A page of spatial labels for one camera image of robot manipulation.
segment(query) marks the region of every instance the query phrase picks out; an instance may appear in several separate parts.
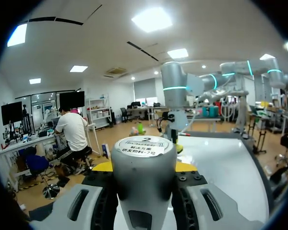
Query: black monitor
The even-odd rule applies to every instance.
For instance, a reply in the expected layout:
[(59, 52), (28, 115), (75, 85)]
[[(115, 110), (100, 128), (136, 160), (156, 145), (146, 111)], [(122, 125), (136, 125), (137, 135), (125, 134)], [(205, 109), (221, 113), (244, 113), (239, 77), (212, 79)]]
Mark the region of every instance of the black monitor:
[(84, 106), (84, 91), (60, 93), (60, 107), (70, 109)]
[(22, 102), (15, 102), (1, 106), (1, 115), (3, 125), (23, 120)]
[(57, 117), (57, 118), (53, 118), (51, 121), (52, 121), (52, 126), (53, 126), (53, 128), (55, 128), (56, 126), (57, 126), (57, 124), (58, 124), (58, 122), (59, 122), (59, 117)]
[(141, 107), (141, 103), (140, 102), (131, 102), (132, 106), (138, 106)]

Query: person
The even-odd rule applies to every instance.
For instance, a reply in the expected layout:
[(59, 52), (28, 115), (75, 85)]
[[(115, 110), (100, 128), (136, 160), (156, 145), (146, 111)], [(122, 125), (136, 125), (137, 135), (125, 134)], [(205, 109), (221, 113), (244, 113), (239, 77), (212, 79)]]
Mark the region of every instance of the person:
[(79, 114), (71, 113), (70, 108), (61, 106), (59, 109), (61, 117), (55, 127), (55, 133), (64, 132), (68, 146), (71, 151), (62, 154), (59, 160), (69, 166), (74, 174), (80, 174), (84, 166), (79, 165), (74, 158), (81, 154), (83, 150), (88, 148), (84, 128), (87, 126), (87, 121)]

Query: gray cylindrical object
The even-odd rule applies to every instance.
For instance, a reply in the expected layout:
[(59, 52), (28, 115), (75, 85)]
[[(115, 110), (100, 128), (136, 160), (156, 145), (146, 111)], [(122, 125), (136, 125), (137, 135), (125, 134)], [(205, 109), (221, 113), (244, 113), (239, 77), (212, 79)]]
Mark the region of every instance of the gray cylindrical object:
[(165, 105), (169, 108), (181, 108), (186, 103), (187, 74), (178, 62), (167, 62), (161, 66)]
[(225, 83), (234, 82), (236, 80), (234, 75), (222, 76), (222, 74), (205, 74), (199, 76), (204, 82), (204, 91), (215, 90), (223, 86)]
[[(138, 148), (151, 149), (148, 151), (155, 155), (146, 150), (133, 153)], [(160, 230), (175, 176), (177, 151), (173, 143), (153, 136), (125, 138), (114, 145), (111, 161), (128, 228)]]

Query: shelf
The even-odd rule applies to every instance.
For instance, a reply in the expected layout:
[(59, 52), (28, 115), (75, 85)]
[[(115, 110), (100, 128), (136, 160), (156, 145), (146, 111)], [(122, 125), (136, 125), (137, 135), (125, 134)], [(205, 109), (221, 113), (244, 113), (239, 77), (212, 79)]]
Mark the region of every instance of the shelf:
[(108, 118), (108, 117), (110, 117), (110, 116), (99, 117), (99, 118), (93, 119), (93, 121), (96, 121), (96, 120), (99, 120), (99, 119), (102, 119), (102, 118)]
[(104, 99), (106, 99), (106, 98), (99, 98), (99, 99), (87, 99), (87, 101), (102, 101), (102, 100), (104, 100)]
[(90, 109), (90, 110), (87, 110), (87, 111), (93, 112), (93, 111), (104, 110), (104, 109), (110, 109), (110, 108)]

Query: metal stand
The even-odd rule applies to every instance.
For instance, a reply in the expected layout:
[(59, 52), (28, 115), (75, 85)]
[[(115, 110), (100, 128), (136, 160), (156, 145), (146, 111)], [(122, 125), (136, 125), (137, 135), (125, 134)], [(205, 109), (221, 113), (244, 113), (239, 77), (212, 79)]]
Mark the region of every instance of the metal stand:
[[(255, 124), (255, 118), (258, 117), (258, 116), (255, 116), (255, 115), (253, 115), (253, 116), (254, 116), (253, 125), (251, 125), (251, 121), (250, 121), (250, 123), (249, 123), (249, 130), (248, 130), (248, 135), (249, 135), (250, 131), (252, 130), (252, 135), (251, 135), (251, 136), (253, 136), (253, 134), (254, 134), (254, 129), (255, 129), (255, 125), (256, 125), (256, 124)], [(259, 154), (259, 153), (261, 153), (261, 152), (267, 153), (266, 150), (263, 150), (264, 139), (265, 139), (265, 135), (266, 135), (266, 133), (267, 133), (267, 130), (266, 130), (266, 128), (264, 128), (264, 131), (262, 131), (263, 123), (265, 123), (266, 120), (265, 120), (265, 119), (261, 119), (261, 121), (262, 121), (262, 123), (261, 123), (261, 127), (260, 127), (260, 130), (259, 130), (259, 138), (258, 138), (257, 146), (254, 146), (254, 154)], [(262, 137), (262, 136), (263, 136), (263, 140), (262, 140), (262, 142), (261, 142), (261, 146), (260, 146), (260, 150), (259, 150), (260, 140), (261, 140), (261, 137)]]
[(255, 118), (256, 116), (255, 115), (251, 115), (252, 117), (254, 117), (254, 122), (253, 122), (253, 125), (251, 125), (251, 119), (250, 119), (250, 122), (249, 122), (249, 130), (248, 130), (248, 136), (250, 135), (250, 131), (252, 130), (252, 135), (254, 134), (254, 128), (255, 128)]
[(43, 189), (43, 195), (46, 199), (53, 199), (60, 193), (60, 187), (57, 184), (48, 184), (43, 175), (40, 175), (47, 186)]

